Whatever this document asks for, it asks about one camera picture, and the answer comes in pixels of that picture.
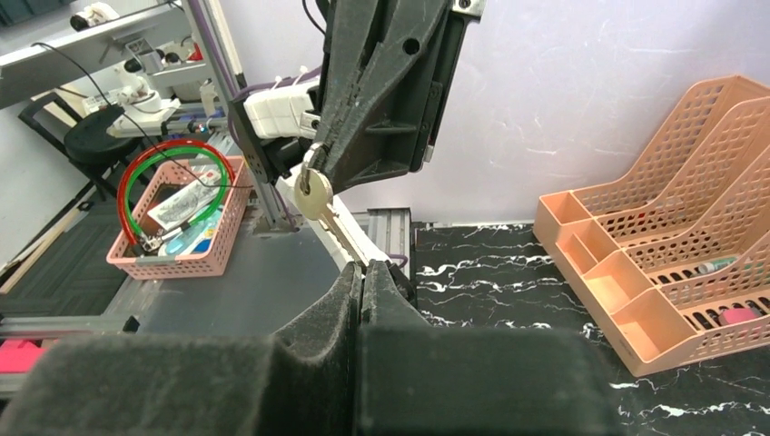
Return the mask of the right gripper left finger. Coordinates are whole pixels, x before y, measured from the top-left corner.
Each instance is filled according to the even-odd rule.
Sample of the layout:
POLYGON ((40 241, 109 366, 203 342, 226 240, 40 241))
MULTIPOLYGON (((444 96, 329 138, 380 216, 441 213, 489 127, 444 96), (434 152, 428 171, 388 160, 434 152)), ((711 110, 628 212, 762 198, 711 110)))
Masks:
POLYGON ((82 335, 36 363, 4 435, 348 435, 362 291, 347 264, 277 332, 82 335))

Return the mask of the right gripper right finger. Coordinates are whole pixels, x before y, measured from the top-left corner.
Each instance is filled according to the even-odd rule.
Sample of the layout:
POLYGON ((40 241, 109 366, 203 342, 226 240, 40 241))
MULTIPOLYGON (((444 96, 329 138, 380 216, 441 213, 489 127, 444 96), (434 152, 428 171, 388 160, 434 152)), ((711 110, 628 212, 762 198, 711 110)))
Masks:
POLYGON ((361 294, 358 435, 619 435, 604 363, 557 329, 434 327, 383 261, 361 294))

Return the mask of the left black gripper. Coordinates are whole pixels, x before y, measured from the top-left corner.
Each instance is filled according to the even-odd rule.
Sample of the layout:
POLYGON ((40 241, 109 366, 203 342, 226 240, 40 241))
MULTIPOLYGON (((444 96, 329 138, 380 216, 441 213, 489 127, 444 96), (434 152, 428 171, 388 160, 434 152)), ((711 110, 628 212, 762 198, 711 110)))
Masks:
POLYGON ((430 161, 467 28, 484 0, 319 1, 324 174, 335 193, 430 161))

